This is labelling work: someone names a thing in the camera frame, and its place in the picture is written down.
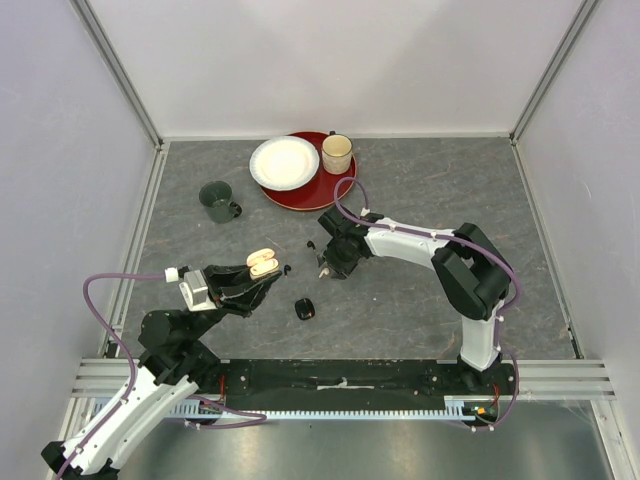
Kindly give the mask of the pink earbud charging case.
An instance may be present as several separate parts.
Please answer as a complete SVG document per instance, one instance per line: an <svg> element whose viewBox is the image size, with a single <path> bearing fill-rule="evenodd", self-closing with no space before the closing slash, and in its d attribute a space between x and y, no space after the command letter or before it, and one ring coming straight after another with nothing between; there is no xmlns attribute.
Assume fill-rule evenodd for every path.
<svg viewBox="0 0 640 480"><path fill-rule="evenodd" d="M252 280L264 277L279 270L279 261L271 248L264 248L251 253L246 259Z"/></svg>

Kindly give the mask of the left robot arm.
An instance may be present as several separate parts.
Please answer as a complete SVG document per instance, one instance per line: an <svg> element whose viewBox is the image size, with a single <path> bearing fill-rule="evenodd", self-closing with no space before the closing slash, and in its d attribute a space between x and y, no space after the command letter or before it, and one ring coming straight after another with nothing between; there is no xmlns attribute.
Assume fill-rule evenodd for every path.
<svg viewBox="0 0 640 480"><path fill-rule="evenodd" d="M136 447L182 400L219 382L220 359L201 337L227 315L250 316L281 277L276 259L201 270L169 267L158 279L178 284L186 307L154 310L141 325L140 359L99 414L42 457L59 479L115 479Z"/></svg>

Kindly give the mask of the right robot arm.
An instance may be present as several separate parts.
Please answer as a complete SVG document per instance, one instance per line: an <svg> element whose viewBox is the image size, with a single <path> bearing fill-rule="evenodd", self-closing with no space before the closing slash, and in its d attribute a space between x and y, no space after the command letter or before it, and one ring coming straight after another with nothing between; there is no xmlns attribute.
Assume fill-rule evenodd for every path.
<svg viewBox="0 0 640 480"><path fill-rule="evenodd" d="M462 316L460 386L477 394L493 383L492 366L501 354L496 324L516 280L479 227L465 223L453 230L421 228L375 213L358 218L337 206L324 212L318 223L330 235L318 254L324 275L346 279L362 260L373 257L434 271L450 305Z"/></svg>

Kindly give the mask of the black earbud charging case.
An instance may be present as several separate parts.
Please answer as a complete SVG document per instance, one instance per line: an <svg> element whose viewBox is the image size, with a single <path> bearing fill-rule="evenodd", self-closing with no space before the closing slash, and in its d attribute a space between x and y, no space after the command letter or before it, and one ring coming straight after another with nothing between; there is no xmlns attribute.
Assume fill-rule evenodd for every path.
<svg viewBox="0 0 640 480"><path fill-rule="evenodd" d="M307 321L316 315L316 309L309 298L301 298L294 303L296 316L301 321Z"/></svg>

